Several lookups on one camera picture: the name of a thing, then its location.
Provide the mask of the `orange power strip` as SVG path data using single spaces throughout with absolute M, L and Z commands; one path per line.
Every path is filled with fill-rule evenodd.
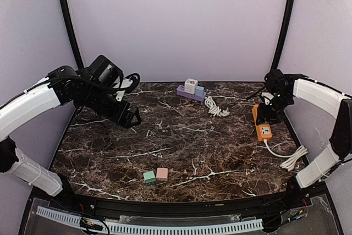
M 271 131 L 271 127 L 268 123 L 263 123 L 263 124 L 258 124 L 257 123 L 257 117 L 258 117 L 258 110 L 259 105 L 255 104 L 254 107 L 252 108 L 252 115 L 253 115 L 253 119 L 255 122 L 255 128 L 256 128 L 256 134 L 257 134 L 257 138 L 259 141 L 269 141 L 272 139 L 272 131 Z

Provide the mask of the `purple power strip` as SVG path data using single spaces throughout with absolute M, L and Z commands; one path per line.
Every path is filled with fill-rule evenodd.
M 177 87 L 177 95 L 185 97 L 185 98 L 188 98 L 188 99 L 196 100 L 196 101 L 199 101 L 199 102 L 204 102 L 205 97 L 206 97 L 206 92 L 204 94 L 204 97 L 198 97 L 195 94 L 191 95 L 191 94 L 185 93 L 184 92 L 184 86 L 183 85 L 179 85 Z

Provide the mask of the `white cube power socket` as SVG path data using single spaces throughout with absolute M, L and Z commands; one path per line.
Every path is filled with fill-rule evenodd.
M 197 85 L 198 81 L 196 79 L 188 78 L 184 83 L 184 92 L 194 95 Z

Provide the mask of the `light blue charger plug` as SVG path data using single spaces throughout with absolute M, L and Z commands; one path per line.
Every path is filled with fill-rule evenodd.
M 204 97 L 205 91 L 204 91 L 204 87 L 202 86 L 197 86 L 195 88 L 195 95 L 198 97 Z

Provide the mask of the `green charger plug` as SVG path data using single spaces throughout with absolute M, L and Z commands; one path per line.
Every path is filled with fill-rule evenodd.
M 154 185 L 157 183 L 156 175 L 154 171 L 148 171 L 143 173 L 144 182 L 147 186 Z

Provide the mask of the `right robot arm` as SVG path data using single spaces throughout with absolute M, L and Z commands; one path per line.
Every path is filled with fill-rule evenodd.
M 328 187 L 337 191 L 342 181 L 333 181 L 332 173 L 341 165 L 351 161 L 351 71 L 326 71 L 324 80 L 341 84 L 347 91 L 341 91 L 324 82 L 311 79 L 303 74 L 284 74 L 279 69 L 272 69 L 264 77 L 262 102 L 252 108 L 257 136 L 269 153 L 284 159 L 280 167 L 292 171 L 297 160 L 308 153 L 305 146 L 300 146 L 290 155 L 280 155 L 268 144 L 272 137 L 270 126 L 281 121 L 280 114 L 287 106 L 293 105 L 295 99 L 304 100 L 324 112 L 321 118 L 314 118 L 308 108 L 298 110 L 295 127 L 302 132 L 309 125 L 322 135 L 328 127 L 332 131 L 322 140 L 321 152 L 293 176 L 287 184 L 287 193 L 281 196 L 280 204 L 287 210 L 295 208 L 301 202 L 301 191 L 319 181 L 328 180 Z

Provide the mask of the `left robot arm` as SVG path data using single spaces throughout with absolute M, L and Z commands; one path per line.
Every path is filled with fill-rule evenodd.
M 27 185 L 41 189 L 66 211 L 78 205 L 65 176 L 54 173 L 23 152 L 12 139 L 18 129 L 31 124 L 44 113 L 68 103 L 93 110 L 123 128 L 141 123 L 137 106 L 123 99 L 140 83 L 140 75 L 123 72 L 112 64 L 102 69 L 74 70 L 65 65 L 1 106 L 1 173 L 18 177 Z

